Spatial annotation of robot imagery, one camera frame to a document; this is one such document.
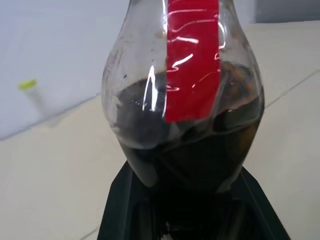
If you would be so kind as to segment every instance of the red tape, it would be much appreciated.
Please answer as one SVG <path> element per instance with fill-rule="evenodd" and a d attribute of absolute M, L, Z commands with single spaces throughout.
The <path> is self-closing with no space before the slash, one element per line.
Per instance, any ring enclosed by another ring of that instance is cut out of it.
<path fill-rule="evenodd" d="M 219 0 L 168 0 L 166 122 L 209 117 L 220 83 Z"/>

